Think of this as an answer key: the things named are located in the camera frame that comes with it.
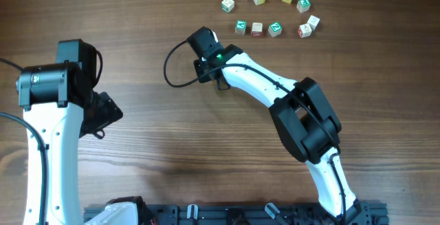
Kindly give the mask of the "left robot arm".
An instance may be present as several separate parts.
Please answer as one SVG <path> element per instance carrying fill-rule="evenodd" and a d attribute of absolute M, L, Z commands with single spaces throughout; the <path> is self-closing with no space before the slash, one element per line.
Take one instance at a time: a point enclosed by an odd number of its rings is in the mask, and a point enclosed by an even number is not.
<path fill-rule="evenodd" d="M 78 196 L 78 141 L 121 119 L 105 92 L 95 92 L 102 56 L 81 39 L 60 41 L 56 62 L 25 67 L 16 81 L 27 129 L 24 224 L 82 224 Z"/>

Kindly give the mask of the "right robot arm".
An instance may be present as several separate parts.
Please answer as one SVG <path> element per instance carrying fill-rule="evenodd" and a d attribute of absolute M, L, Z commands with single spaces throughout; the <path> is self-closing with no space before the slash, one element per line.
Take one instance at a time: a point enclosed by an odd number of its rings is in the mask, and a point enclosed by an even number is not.
<path fill-rule="evenodd" d="M 342 125 L 317 82 L 279 76 L 253 61 L 241 48 L 222 46 L 207 27 L 186 41 L 198 57 L 195 69 L 199 82 L 223 79 L 227 86 L 263 103 L 283 146 L 307 165 L 320 205 L 334 218 L 345 219 L 357 199 L 340 162 L 338 134 Z"/>

